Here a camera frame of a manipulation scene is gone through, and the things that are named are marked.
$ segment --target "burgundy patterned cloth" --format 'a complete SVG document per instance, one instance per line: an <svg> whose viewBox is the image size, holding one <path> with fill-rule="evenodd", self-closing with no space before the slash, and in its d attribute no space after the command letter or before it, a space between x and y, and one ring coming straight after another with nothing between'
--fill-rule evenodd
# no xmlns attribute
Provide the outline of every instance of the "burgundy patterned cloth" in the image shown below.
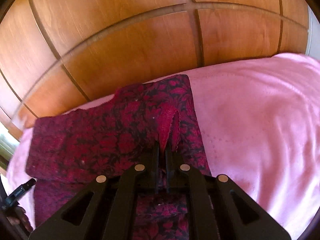
<svg viewBox="0 0 320 240"><path fill-rule="evenodd" d="M186 163L210 175L187 75L127 86L101 106L38 119L26 166L38 179L36 225L97 175L121 175L155 141L161 158L170 141ZM186 212L181 195L140 195L133 239L188 239Z"/></svg>

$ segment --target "pink blanket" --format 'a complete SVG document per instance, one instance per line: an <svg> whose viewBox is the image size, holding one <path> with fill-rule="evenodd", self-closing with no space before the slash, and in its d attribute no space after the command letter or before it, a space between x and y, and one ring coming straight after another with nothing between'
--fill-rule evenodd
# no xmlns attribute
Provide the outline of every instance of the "pink blanket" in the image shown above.
<svg viewBox="0 0 320 240"><path fill-rule="evenodd" d="M297 239L320 206L320 63L286 53L183 74L212 175L230 176ZM10 162L9 191L29 179L32 133L24 131ZM20 203L34 225L33 192Z"/></svg>

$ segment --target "window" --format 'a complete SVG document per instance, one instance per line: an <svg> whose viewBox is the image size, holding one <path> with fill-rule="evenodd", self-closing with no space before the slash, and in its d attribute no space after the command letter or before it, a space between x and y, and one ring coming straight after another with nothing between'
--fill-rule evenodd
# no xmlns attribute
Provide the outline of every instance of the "window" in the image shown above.
<svg viewBox="0 0 320 240"><path fill-rule="evenodd" d="M0 123L0 173L5 173L19 142Z"/></svg>

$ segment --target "bed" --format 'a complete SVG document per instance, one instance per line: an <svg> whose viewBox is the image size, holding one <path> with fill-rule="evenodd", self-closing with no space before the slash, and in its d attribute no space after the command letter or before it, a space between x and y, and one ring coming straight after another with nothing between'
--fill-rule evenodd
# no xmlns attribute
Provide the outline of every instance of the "bed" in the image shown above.
<svg viewBox="0 0 320 240"><path fill-rule="evenodd" d="M230 176L297 239L320 206L320 63L284 53L182 73L190 79L212 176ZM30 179L24 167L32 135L24 130L9 164L8 191ZM20 204L34 227L33 192Z"/></svg>

